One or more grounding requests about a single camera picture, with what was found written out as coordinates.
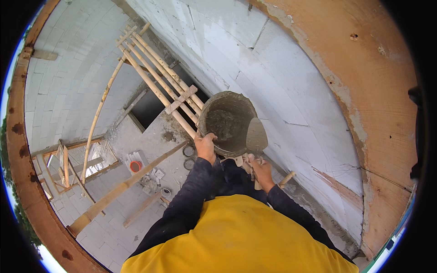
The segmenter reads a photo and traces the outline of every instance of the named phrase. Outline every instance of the worker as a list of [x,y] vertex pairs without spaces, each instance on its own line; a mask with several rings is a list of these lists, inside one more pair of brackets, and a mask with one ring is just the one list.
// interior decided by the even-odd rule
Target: worker
[[[213,133],[202,138],[197,132],[193,169],[122,273],[358,273],[320,224],[273,182],[268,162],[260,165],[249,155],[263,189],[255,190],[234,160],[216,158],[216,139]],[[223,184],[208,200],[217,180]]]

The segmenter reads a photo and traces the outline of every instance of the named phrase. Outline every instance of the white brick wall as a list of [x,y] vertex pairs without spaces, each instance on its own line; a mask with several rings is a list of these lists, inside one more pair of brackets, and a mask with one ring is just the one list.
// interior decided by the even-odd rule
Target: white brick wall
[[362,211],[349,209],[312,168],[361,196],[361,173],[346,166],[359,165],[354,142],[328,84],[296,41],[247,1],[126,1],[206,92],[250,98],[269,138],[264,152],[296,171],[296,180],[359,243]]
[[[132,20],[111,0],[60,1],[35,49],[58,54],[55,61],[31,58],[25,88],[25,122],[31,152],[86,139],[120,51],[115,39]],[[94,135],[103,134],[142,82],[123,65]]]
[[[85,187],[94,200],[98,201],[130,176],[126,165],[122,164],[86,183]],[[77,236],[77,242],[111,271],[120,272],[123,262],[135,251],[150,227],[163,215],[165,208],[161,201],[158,201],[128,228],[123,227],[123,222],[148,197],[140,186],[134,185],[104,209],[104,217],[99,214],[86,226]],[[56,195],[50,203],[65,226],[71,225],[91,206],[91,202],[82,197],[79,186],[60,196]]]

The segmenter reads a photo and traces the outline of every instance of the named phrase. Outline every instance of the tree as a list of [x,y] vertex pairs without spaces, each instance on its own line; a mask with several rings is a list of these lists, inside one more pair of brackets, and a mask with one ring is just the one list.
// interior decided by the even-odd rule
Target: tree
[[17,218],[18,225],[21,227],[22,235],[28,240],[29,244],[35,249],[35,254],[42,259],[38,246],[42,245],[41,240],[36,235],[35,230],[30,224],[26,217],[23,206],[21,205],[20,199],[17,195],[17,190],[15,188],[15,183],[12,180],[12,175],[10,173],[10,163],[9,156],[7,154],[7,143],[6,143],[6,118],[3,119],[3,124],[0,131],[0,149],[1,149],[1,165],[3,168],[3,178],[7,186],[12,188],[12,194],[14,196],[17,205],[15,205],[14,213]]

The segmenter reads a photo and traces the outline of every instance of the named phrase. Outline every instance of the yellow shirt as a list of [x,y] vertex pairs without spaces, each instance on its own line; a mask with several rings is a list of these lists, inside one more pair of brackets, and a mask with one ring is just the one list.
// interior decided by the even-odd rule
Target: yellow shirt
[[129,258],[130,272],[356,272],[299,224],[246,195],[204,202],[189,233]]

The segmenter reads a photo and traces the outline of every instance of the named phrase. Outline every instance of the bucket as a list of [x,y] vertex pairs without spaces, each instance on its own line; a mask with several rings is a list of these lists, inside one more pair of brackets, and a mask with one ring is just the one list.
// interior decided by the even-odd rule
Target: bucket
[[141,170],[142,163],[139,161],[131,161],[131,164],[129,166],[131,167],[131,171],[133,171],[134,173],[137,173],[137,172],[139,172],[139,170]]
[[252,118],[258,117],[248,98],[232,91],[215,94],[205,103],[198,128],[205,136],[214,133],[216,154],[237,157],[246,152],[246,135]]

